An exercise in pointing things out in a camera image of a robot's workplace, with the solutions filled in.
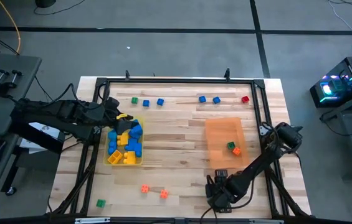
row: translucent orange tray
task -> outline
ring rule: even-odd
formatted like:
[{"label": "translucent orange tray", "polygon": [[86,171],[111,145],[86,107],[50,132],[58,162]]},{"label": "translucent orange tray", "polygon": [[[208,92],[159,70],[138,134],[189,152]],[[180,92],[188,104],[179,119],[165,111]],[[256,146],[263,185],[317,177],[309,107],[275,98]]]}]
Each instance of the translucent orange tray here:
[{"label": "translucent orange tray", "polygon": [[[207,119],[205,121],[207,150],[212,169],[241,168],[250,164],[240,118]],[[234,142],[239,156],[227,148]]]}]

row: wooden table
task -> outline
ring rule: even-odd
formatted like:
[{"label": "wooden table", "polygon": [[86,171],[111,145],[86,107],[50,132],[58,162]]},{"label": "wooden table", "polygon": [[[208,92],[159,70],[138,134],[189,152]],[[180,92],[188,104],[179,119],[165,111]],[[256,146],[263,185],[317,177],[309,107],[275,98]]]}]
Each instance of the wooden table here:
[{"label": "wooden table", "polygon": [[[91,101],[96,77],[81,77],[77,95]],[[265,80],[273,124],[289,123],[287,106],[279,79]],[[205,95],[208,103],[198,103],[197,97]],[[112,167],[103,164],[107,150],[102,133],[100,150],[88,208],[89,216],[98,217],[200,217],[208,208],[204,185],[206,174],[214,175],[209,167],[204,121],[209,118],[241,118],[250,160],[260,155],[254,109],[251,102],[242,104],[242,96],[251,98],[249,85],[236,84],[169,84],[169,83],[111,83],[110,96],[120,102],[120,111],[145,117],[144,161],[142,166]],[[131,104],[138,97],[138,105]],[[221,103],[214,105],[211,98],[219,96]],[[260,107],[262,100],[258,94]],[[164,105],[156,105],[164,98]],[[150,100],[149,108],[142,107],[142,100]],[[73,144],[73,139],[64,147]],[[82,146],[75,146],[61,154],[50,204],[57,208],[75,184]],[[285,188],[302,210],[310,213],[300,164],[295,155],[285,155],[280,160]],[[142,184],[150,192],[140,192]],[[167,199],[160,199],[161,189],[169,191]],[[240,200],[240,205],[249,198]],[[82,204],[84,189],[79,197]],[[277,208],[281,212],[278,191],[275,190]],[[107,201],[105,208],[96,207],[98,199]],[[209,212],[205,217],[213,217]],[[269,200],[264,174],[254,184],[254,197],[245,208],[232,213],[218,214],[219,218],[270,218]]]}]

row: blue block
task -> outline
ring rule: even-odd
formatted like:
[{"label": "blue block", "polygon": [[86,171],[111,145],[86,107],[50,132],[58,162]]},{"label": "blue block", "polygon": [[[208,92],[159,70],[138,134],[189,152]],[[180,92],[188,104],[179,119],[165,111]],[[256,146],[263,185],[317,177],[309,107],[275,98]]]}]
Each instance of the blue block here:
[{"label": "blue block", "polygon": [[109,147],[114,148],[115,150],[118,149],[118,144],[116,141],[110,141],[109,142]]},{"label": "blue block", "polygon": [[143,106],[150,106],[150,101],[149,100],[144,100],[143,101]]},{"label": "blue block", "polygon": [[141,125],[134,126],[128,133],[132,138],[138,139],[143,134]]},{"label": "blue block", "polygon": [[132,143],[125,146],[126,151],[134,151],[136,152],[136,157],[141,157],[143,153],[143,148],[140,143]]},{"label": "blue block", "polygon": [[220,103],[220,98],[218,96],[213,98],[213,103],[215,103],[215,104]]},{"label": "blue block", "polygon": [[156,104],[163,106],[164,99],[158,99],[158,102]]},{"label": "blue block", "polygon": [[112,155],[112,154],[115,152],[115,150],[116,150],[115,148],[109,147],[109,148],[108,148],[108,154],[109,154],[109,156]]},{"label": "blue block", "polygon": [[200,103],[205,103],[206,102],[206,97],[205,96],[200,96],[199,97],[199,102]]},{"label": "blue block", "polygon": [[112,141],[116,141],[117,140],[117,134],[115,130],[112,130],[110,132],[108,132],[108,139],[111,139]]},{"label": "blue block", "polygon": [[135,139],[135,138],[128,139],[128,144],[136,144],[136,143],[138,143],[138,139]]}]

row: floor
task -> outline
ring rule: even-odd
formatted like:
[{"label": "floor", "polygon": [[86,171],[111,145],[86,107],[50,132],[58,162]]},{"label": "floor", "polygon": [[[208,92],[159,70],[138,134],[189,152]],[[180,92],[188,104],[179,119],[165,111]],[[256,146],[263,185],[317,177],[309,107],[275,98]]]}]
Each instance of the floor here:
[{"label": "floor", "polygon": [[[58,1],[39,12],[78,1]],[[262,30],[349,30],[327,0],[95,0],[51,16],[34,15],[31,0],[3,1],[20,27],[230,30],[258,28],[250,2],[255,2]],[[335,4],[335,9],[352,27],[352,6]],[[12,26],[1,8],[0,26]],[[352,169],[345,139],[320,123],[324,111],[314,107],[308,92],[323,74],[352,56],[352,34],[263,34],[258,42],[255,34],[97,31],[22,32],[21,54],[43,59],[38,76],[52,96],[70,82],[77,85],[82,75],[123,75],[125,70],[136,76],[220,77],[230,68],[232,77],[281,78],[291,123],[304,127],[298,152],[312,214],[352,221],[352,182],[341,179]],[[15,32],[0,31],[0,38],[17,44]],[[45,100],[35,83],[28,97]],[[15,183],[19,192],[0,194],[0,217],[43,214],[54,175],[22,170]]]}]

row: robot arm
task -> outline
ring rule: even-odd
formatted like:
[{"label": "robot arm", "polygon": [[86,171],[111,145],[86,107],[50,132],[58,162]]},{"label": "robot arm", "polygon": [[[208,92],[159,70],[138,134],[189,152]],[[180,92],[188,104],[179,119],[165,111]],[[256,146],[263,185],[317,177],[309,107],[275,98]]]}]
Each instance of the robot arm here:
[{"label": "robot arm", "polygon": [[206,197],[212,208],[227,208],[229,203],[238,202],[247,193],[250,182],[271,163],[281,158],[284,154],[296,152],[302,143],[302,135],[298,132],[302,127],[292,127],[287,123],[280,123],[275,128],[268,129],[262,136],[262,144],[266,151],[256,158],[244,170],[238,171],[227,177],[225,181],[214,183],[208,176]]},{"label": "robot arm", "polygon": [[71,133],[77,139],[88,140],[94,127],[111,127],[122,134],[136,123],[132,116],[118,110],[119,102],[109,97],[103,103],[80,100],[58,100],[51,103],[20,99],[11,114],[21,123],[38,122]]}]

